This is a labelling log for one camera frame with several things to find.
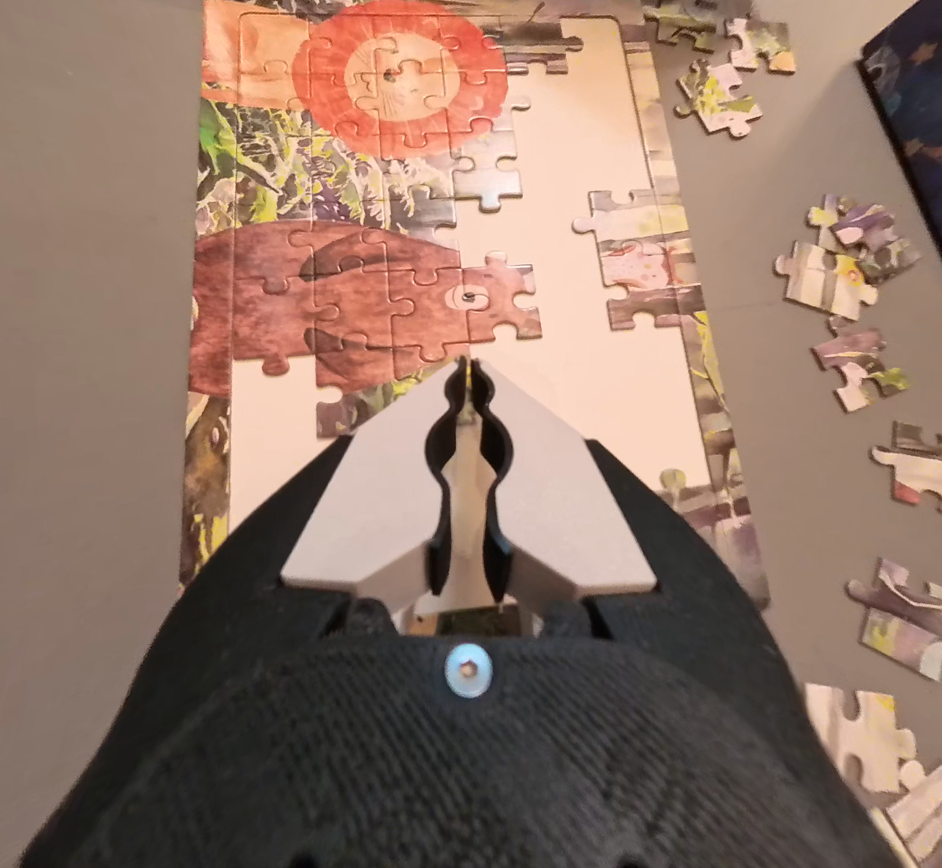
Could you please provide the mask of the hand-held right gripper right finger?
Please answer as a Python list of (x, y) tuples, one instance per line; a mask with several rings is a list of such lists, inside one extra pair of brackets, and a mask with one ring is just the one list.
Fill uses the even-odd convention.
[(487, 362), (471, 364), (480, 453), (494, 472), (482, 563), (496, 601), (640, 594), (656, 580), (588, 442)]

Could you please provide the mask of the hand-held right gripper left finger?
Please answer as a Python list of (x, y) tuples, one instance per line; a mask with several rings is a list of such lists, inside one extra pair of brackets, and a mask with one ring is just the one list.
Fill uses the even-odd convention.
[(457, 449), (468, 358), (414, 385), (351, 438), (281, 571), (287, 586), (355, 599), (439, 595), (452, 553), (445, 465)]

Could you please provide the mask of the partly assembled jigsaw puzzle board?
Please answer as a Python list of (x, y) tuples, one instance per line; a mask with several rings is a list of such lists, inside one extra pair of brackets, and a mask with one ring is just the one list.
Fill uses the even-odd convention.
[(180, 587), (460, 355), (770, 601), (639, 0), (204, 0)]

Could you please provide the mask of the green orange-cornered jigsaw piece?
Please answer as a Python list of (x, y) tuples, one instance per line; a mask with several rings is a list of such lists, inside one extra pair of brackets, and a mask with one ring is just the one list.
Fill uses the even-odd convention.
[(736, 42), (728, 61), (737, 70), (753, 72), (764, 61), (770, 73), (790, 76), (797, 72), (787, 23), (735, 17), (724, 21), (724, 30), (725, 37)]

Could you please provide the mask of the dark purple green jigsaw piece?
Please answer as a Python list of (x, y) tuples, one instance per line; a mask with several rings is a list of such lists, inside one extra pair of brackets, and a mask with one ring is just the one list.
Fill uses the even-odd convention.
[(681, 37), (687, 37), (693, 50), (713, 53), (716, 43), (719, 5), (712, 0), (657, 0), (643, 5), (646, 21), (656, 24), (655, 38), (660, 43), (675, 46)]

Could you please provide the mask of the pink green yellow jigsaw piece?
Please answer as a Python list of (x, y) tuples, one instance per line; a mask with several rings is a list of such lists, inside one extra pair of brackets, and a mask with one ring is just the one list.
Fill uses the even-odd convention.
[(674, 107), (674, 115), (696, 116), (708, 134), (726, 132), (732, 139), (743, 139), (763, 117), (763, 110), (754, 97), (737, 92), (742, 83), (732, 64), (713, 66), (697, 59), (677, 80), (683, 99)]

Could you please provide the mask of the illustrated jigsaw puzzle box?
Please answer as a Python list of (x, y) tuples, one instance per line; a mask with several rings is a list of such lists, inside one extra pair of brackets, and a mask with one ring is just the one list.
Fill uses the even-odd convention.
[(941, 0), (917, 0), (857, 61), (922, 219), (941, 249)]

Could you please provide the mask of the pile of loose jigsaw pieces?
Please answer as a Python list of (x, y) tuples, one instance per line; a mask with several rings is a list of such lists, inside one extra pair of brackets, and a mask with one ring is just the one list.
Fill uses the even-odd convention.
[[(891, 472), (891, 497), (917, 506), (932, 497), (940, 506), (940, 434), (894, 421), (889, 443), (869, 457)], [(871, 578), (850, 579), (848, 599), (861, 609), (858, 643), (921, 679), (940, 684), (941, 586), (914, 581), (891, 557), (877, 559)], [(871, 821), (902, 866), (940, 866), (941, 767), (920, 761), (915, 734), (898, 719), (887, 693), (849, 692), (806, 684), (806, 709), (831, 761), (864, 802)]]
[(807, 226), (817, 238), (795, 242), (773, 271), (785, 281), (786, 301), (826, 318), (828, 340), (810, 351), (821, 370), (837, 376), (837, 403), (853, 413), (908, 390), (905, 372), (885, 362), (884, 333), (861, 317), (885, 285), (919, 262), (919, 249), (901, 236), (886, 206), (847, 195), (824, 194), (808, 210)]

